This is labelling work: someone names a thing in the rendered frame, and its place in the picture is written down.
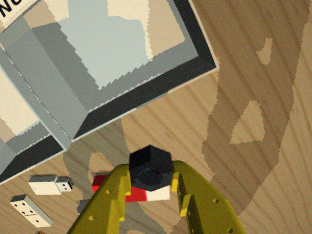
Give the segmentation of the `white domino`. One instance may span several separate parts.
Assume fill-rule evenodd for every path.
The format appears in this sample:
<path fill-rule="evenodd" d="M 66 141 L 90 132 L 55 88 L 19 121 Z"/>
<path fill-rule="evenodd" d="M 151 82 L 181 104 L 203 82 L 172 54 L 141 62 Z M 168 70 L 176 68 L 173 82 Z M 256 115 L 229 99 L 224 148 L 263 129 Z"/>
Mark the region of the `white domino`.
<path fill-rule="evenodd" d="M 36 227 L 48 227 L 53 223 L 27 195 L 12 198 L 10 203 Z"/>

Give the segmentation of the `white usb stick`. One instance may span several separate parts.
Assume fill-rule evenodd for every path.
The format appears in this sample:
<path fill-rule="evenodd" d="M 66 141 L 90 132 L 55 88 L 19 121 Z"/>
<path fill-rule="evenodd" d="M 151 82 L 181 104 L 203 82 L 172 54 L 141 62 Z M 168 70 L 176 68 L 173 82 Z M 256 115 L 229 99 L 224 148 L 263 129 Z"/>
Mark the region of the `white usb stick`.
<path fill-rule="evenodd" d="M 62 191 L 72 191 L 69 179 L 58 179 L 57 176 L 31 177 L 29 185 L 36 195 L 61 195 Z"/>

